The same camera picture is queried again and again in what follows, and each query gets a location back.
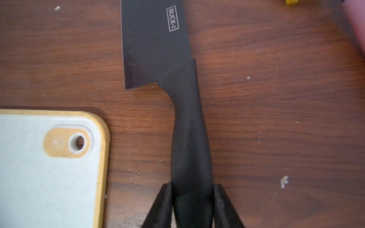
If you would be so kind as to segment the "black cleaver knife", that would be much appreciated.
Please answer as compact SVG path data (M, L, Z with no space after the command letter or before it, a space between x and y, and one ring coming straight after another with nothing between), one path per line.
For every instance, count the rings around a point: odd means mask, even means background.
M183 1L121 1L125 89L157 83L175 110L171 187L179 228L213 224L213 169Z

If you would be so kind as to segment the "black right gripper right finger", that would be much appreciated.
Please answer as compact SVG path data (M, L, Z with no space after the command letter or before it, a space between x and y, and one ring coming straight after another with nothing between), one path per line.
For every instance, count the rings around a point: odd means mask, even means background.
M224 187L214 185L214 225L216 228L245 228Z

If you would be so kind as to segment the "white cutting board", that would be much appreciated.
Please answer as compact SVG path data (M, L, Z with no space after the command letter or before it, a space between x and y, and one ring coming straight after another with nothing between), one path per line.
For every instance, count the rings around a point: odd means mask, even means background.
M95 114L2 109L1 227L102 227L109 145Z

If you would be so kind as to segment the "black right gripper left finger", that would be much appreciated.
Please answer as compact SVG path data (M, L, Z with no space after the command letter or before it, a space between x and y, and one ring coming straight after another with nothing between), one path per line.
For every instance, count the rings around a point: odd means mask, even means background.
M170 228L172 222L172 185L162 185L141 228Z

